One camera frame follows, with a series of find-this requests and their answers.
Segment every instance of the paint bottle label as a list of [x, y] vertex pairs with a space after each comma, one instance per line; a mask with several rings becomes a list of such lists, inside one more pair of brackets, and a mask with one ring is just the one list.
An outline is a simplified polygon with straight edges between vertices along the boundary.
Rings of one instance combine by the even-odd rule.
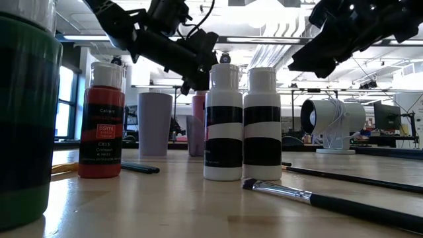
[[243, 109], [235, 106], [206, 107], [204, 165], [243, 166]]
[[115, 105], [86, 104], [79, 162], [86, 165], [119, 164], [122, 156], [124, 108]]
[[252, 106], [245, 108], [244, 164], [281, 165], [281, 131], [280, 107]]

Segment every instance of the paint bottle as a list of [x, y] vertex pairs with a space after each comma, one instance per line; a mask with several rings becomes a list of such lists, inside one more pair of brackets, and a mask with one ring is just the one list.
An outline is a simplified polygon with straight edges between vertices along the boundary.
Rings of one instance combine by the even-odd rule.
[[244, 177], [279, 180], [282, 176], [282, 125], [276, 71], [249, 70], [249, 91], [244, 98]]
[[91, 88], [85, 90], [78, 175], [101, 179], [120, 173], [125, 94], [123, 68], [91, 65]]
[[243, 96], [238, 91], [239, 68], [221, 63], [210, 71], [206, 94], [204, 178], [239, 180], [243, 166]]
[[206, 113], [206, 93], [207, 91], [196, 91], [192, 97], [192, 115], [204, 123], [204, 114]]

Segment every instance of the paintbrush handle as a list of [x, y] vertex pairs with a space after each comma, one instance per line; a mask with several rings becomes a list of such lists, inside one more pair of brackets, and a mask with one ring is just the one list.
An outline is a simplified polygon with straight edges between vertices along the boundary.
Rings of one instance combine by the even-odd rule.
[[159, 173], [160, 172], [160, 169], [157, 168], [157, 167], [153, 167], [153, 166], [149, 166], [149, 165], [140, 165], [140, 164], [137, 164], [137, 163], [123, 162], [123, 161], [121, 162], [121, 166], [126, 166], [126, 165], [133, 166], [133, 167], [142, 167], [144, 169], [149, 169], [153, 173]]
[[283, 166], [288, 166], [288, 167], [292, 166], [292, 164], [291, 163], [288, 163], [288, 162], [282, 162], [282, 165]]
[[390, 188], [395, 190], [401, 190], [406, 192], [415, 192], [419, 194], [423, 194], [423, 188], [420, 186], [413, 186], [413, 185], [407, 185], [407, 184], [399, 184], [395, 182], [387, 182], [387, 181], [381, 181], [381, 180], [375, 180], [370, 178], [362, 178], [362, 177], [355, 177], [350, 175], [339, 175], [335, 173], [326, 173], [322, 171], [315, 171], [311, 169], [300, 169], [295, 167], [286, 167], [284, 168], [287, 171], [292, 171], [296, 173], [301, 173], [304, 175], [312, 175], [317, 177], [324, 177], [324, 178], [330, 178], [330, 179], [337, 179], [337, 180], [343, 180], [348, 182], [356, 182], [360, 184], [367, 184], [372, 186], [380, 186], [383, 188]]
[[78, 171], [78, 163], [66, 163], [52, 166], [52, 175]]
[[128, 164], [121, 164], [121, 168], [129, 171], [140, 172], [145, 174], [152, 174], [153, 171], [151, 169], [147, 169], [145, 167], [139, 165], [128, 165]]
[[311, 195], [310, 203], [312, 206], [332, 212], [405, 229], [407, 231], [423, 233], [423, 218], [418, 216], [318, 194]]

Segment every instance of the wooden table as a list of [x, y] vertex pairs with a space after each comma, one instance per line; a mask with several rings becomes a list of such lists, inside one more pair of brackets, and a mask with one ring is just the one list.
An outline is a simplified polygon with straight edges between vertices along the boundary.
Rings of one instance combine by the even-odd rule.
[[[77, 161], [78, 151], [57, 151], [54, 164]], [[137, 150], [124, 160], [138, 162]], [[241, 189], [238, 182], [203, 179], [202, 159], [185, 151], [142, 159], [158, 175], [122, 171], [110, 179], [52, 178], [44, 217], [0, 237], [414, 237], [283, 198]], [[367, 155], [284, 153], [295, 167], [423, 186], [423, 163]], [[418, 194], [286, 172], [286, 186], [423, 216]]]

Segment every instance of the black and white striped bottle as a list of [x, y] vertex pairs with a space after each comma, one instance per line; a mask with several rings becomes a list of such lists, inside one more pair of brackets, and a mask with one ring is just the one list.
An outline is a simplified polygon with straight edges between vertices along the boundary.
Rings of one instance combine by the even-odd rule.
[[238, 91], [239, 68], [221, 63], [210, 71], [206, 95], [204, 178], [239, 180], [243, 170], [243, 96]]
[[244, 177], [279, 180], [282, 176], [282, 129], [276, 71], [249, 70], [249, 93], [244, 97]]

